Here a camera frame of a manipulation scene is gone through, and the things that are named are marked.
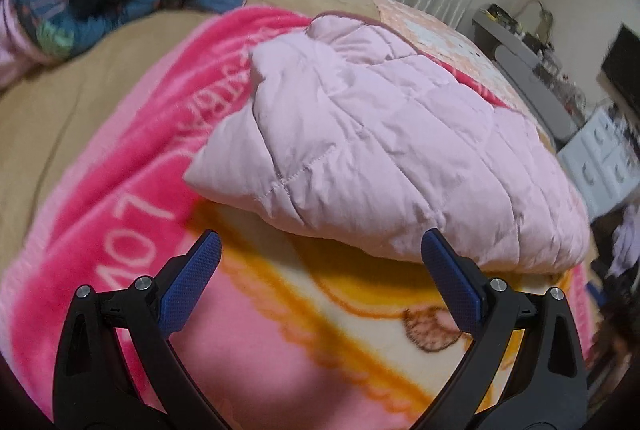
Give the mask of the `pink quilted jacket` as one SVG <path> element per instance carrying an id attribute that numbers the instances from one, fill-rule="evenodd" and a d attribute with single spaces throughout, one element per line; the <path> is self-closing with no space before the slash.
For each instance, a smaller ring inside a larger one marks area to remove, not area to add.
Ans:
<path id="1" fill-rule="evenodd" d="M 587 209 L 525 115 L 390 28 L 324 14 L 250 53 L 252 94 L 184 173 L 275 228 L 418 261 L 425 231 L 487 271 L 586 257 Z"/>

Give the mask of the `purple clothes on floor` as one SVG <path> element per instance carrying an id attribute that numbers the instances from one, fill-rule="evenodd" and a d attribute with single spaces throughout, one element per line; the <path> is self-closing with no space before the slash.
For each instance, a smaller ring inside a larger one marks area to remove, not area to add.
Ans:
<path id="1" fill-rule="evenodd" d="M 638 204 L 631 204 L 626 207 L 623 214 L 623 222 L 614 230 L 612 235 L 612 262 L 608 268 L 608 276 L 621 276 L 639 261 L 639 218 Z"/>

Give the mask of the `pink football fleece blanket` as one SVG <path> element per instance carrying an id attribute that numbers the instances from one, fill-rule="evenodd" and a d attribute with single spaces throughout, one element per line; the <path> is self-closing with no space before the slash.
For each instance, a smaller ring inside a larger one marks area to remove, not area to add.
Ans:
<path id="1" fill-rule="evenodd" d="M 208 229 L 221 261 L 170 341 L 233 428 L 405 429 L 459 364 L 468 336 L 432 351 L 407 336 L 411 323 L 445 322 L 423 265 L 286 234 L 183 181 L 217 121 L 246 101 L 250 49 L 305 24 L 264 7 L 221 22 L 157 14 L 27 87 L 23 120 L 43 139 L 37 103 L 67 109 L 76 88 L 113 97 L 128 68 L 153 61 L 56 180 L 3 274 L 1 352 L 41 413 L 52 412 L 76 289 L 119 291 Z"/>

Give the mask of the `white drawer cabinet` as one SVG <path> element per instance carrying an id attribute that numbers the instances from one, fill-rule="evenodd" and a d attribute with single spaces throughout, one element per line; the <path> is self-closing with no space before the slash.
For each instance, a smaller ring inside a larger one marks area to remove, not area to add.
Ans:
<path id="1" fill-rule="evenodd" d="M 639 200 L 639 158 L 604 107 L 596 109 L 558 158 L 582 195 L 589 220 Z"/>

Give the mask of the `tan bed sheet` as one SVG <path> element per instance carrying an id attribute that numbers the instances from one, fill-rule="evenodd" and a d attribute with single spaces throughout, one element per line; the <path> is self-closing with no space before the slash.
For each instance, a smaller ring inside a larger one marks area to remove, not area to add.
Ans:
<path id="1" fill-rule="evenodd" d="M 316 16 L 344 11 L 386 22 L 378 0 L 248 0 Z M 1 89 L 1 276 L 20 253 L 52 187 L 143 74 L 210 16 L 159 11 L 119 28 L 70 62 L 25 75 Z M 533 112 L 497 68 L 487 86 L 536 124 Z"/>

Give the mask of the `black television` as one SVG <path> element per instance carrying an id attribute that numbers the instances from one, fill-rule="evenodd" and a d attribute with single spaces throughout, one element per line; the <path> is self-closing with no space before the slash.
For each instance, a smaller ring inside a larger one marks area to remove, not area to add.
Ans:
<path id="1" fill-rule="evenodd" d="M 601 70 L 631 111 L 639 116 L 640 39 L 627 25 L 620 26 Z"/>

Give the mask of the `peach patterned bed cover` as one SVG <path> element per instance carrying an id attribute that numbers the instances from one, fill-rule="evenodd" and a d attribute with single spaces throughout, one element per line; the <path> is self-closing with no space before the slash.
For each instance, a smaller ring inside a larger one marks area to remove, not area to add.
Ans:
<path id="1" fill-rule="evenodd" d="M 474 42 L 434 16 L 394 0 L 373 0 L 380 20 L 442 63 L 473 78 L 504 104 L 527 116 L 539 130 L 544 142 L 554 149 L 548 133 L 533 110 L 523 101 L 497 65 Z"/>

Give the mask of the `grey wall-mounted desk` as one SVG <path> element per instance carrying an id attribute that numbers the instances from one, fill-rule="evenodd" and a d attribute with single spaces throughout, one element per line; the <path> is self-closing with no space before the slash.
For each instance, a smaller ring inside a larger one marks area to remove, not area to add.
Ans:
<path id="1" fill-rule="evenodd" d="M 544 82 L 544 65 L 524 42 L 484 9 L 472 16 L 473 40 L 528 106 L 556 150 L 578 130 L 561 101 Z"/>

